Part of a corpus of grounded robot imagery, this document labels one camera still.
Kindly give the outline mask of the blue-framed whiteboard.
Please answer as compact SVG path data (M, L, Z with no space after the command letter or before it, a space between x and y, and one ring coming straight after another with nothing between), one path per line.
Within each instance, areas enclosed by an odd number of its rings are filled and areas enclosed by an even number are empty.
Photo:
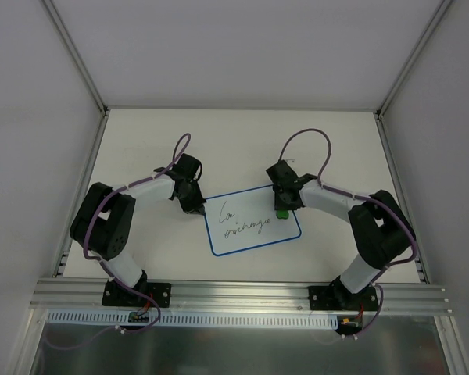
M206 199L204 216L210 250L216 257L233 255L302 236L296 214L277 218L270 185Z

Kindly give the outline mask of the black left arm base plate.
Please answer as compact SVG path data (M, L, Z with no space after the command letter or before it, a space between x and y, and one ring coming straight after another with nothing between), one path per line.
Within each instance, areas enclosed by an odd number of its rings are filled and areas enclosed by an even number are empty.
M102 294L102 305L110 307L143 307L149 302L143 295L152 298L160 308L170 306L172 284L161 282L141 282L139 291L128 291L115 281L108 281Z

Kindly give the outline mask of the green bone-shaped eraser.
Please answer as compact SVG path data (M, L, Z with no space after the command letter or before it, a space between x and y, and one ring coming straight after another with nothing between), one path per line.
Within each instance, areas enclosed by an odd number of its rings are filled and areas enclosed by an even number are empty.
M276 217L279 220L287 220L289 218L290 214L288 210L277 210L276 211Z

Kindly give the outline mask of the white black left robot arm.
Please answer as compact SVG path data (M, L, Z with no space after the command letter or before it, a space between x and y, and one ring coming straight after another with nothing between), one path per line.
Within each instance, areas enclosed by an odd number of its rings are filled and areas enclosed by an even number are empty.
M71 239L87 260L101 265L129 305L143 303L148 293L145 271L124 249L136 209L174 199L186 214L205 214L206 200L195 175L169 171L119 188L98 182L88 189L71 224Z

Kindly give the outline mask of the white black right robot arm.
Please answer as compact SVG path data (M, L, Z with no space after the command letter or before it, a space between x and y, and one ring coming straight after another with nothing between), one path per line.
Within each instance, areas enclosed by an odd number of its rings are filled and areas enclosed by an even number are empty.
M317 209L351 226L357 255L318 297L329 305L352 309L361 293L396 264L395 258L417 249L414 230L388 191L358 195L304 176L274 181L273 192L278 212Z

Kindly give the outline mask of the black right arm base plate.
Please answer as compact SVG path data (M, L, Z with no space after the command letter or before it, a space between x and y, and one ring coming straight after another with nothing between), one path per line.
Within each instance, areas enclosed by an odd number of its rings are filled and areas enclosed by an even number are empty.
M357 294L347 289L341 290L331 285L308 287L310 309L312 311L360 311L373 312L378 309L378 297L374 287L366 287Z

